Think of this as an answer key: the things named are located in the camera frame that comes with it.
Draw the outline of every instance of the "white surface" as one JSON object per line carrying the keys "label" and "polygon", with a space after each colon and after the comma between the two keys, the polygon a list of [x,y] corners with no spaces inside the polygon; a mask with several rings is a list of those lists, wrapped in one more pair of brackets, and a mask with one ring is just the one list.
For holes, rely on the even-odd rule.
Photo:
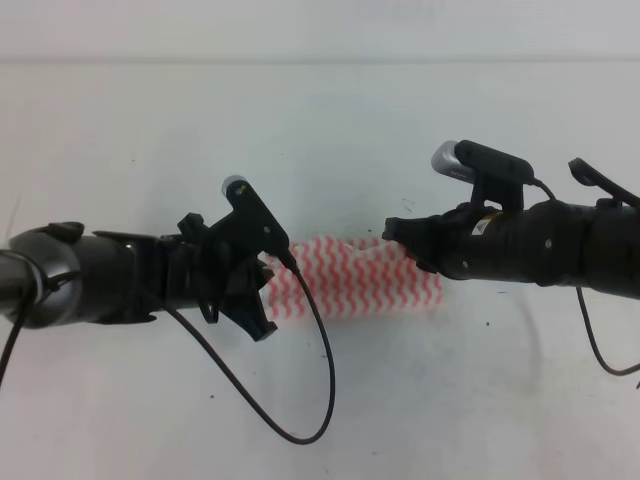
{"label": "white surface", "polygon": [[[229,211],[220,185],[240,173],[293,239],[379,234],[403,198],[426,216],[469,197],[429,166],[462,138],[592,203],[566,165],[578,155],[640,191],[638,84],[640,66],[614,63],[4,66],[0,218],[19,199],[14,234],[68,219],[169,233],[189,211]],[[575,294],[446,287],[439,312],[330,325],[335,417],[307,448],[271,433],[166,316],[24,332],[0,394],[2,477],[637,478],[637,378],[599,369]],[[588,300],[603,351],[636,360],[640,303]],[[203,330],[278,420],[310,433],[323,352],[310,325],[280,327],[257,345],[228,322]]]}
{"label": "white surface", "polygon": [[0,58],[638,57],[634,0],[2,0]]}

